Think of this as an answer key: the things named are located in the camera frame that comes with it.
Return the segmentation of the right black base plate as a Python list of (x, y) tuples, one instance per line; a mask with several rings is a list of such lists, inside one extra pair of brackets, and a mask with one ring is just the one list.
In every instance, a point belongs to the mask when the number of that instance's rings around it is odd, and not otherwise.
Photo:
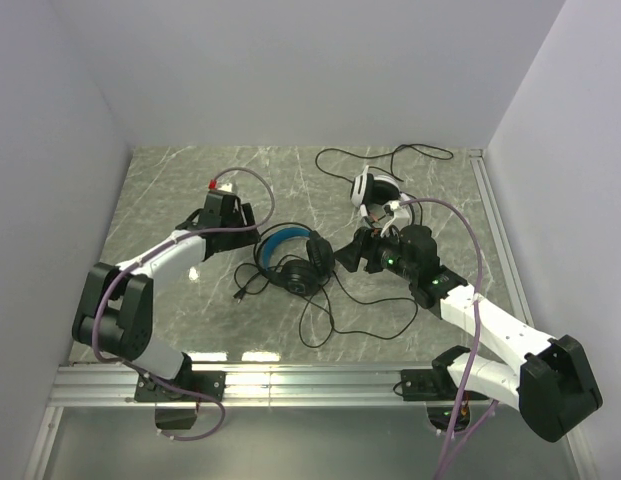
[(438, 401), (441, 390), (433, 369), (404, 369), (400, 371), (400, 396), (406, 402)]

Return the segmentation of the aluminium right side rail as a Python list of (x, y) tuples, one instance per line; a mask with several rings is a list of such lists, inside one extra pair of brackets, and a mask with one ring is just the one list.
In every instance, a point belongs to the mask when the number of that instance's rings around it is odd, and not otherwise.
[(526, 298), (524, 287), (509, 244), (505, 225), (500, 215), (497, 200), (488, 176), (482, 149), (470, 149), (469, 161), (473, 169), (490, 226), (497, 256), (504, 275), (505, 288), (508, 292), (514, 316), (534, 328), (534, 320)]

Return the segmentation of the black blue headphones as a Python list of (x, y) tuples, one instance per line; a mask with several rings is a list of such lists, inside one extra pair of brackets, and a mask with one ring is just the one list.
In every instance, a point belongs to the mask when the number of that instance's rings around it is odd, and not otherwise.
[[(298, 222), (283, 222), (265, 230), (272, 231), (256, 246), (254, 260), (259, 272), (273, 285), (287, 292), (310, 297), (315, 295), (330, 278), (335, 268), (332, 245), (316, 230)], [(289, 258), (279, 266), (272, 266), (275, 250), (284, 242), (304, 239), (306, 257)]]

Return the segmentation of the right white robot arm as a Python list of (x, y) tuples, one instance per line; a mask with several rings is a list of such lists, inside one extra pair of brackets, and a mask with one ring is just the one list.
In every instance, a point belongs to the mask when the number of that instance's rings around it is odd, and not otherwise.
[(496, 355), (487, 360), (452, 348), (433, 363), (445, 385), (492, 398), (517, 410), (542, 439), (556, 442), (603, 405), (580, 342), (554, 338), (496, 306), (441, 263), (432, 232), (411, 225), (384, 237), (359, 228), (335, 253), (349, 272), (391, 272), (408, 283), (416, 303), (437, 318), (476, 335)]

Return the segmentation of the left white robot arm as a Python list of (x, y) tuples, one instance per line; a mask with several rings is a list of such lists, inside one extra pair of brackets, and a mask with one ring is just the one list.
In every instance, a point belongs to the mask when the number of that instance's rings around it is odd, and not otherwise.
[(141, 371), (142, 382), (160, 380), (175, 398), (208, 395), (191, 357), (153, 333), (154, 297), (181, 273), (213, 255), (254, 245), (260, 239), (252, 206), (220, 188), (178, 224), (162, 242), (116, 265), (99, 262), (88, 272), (75, 319), (73, 339)]

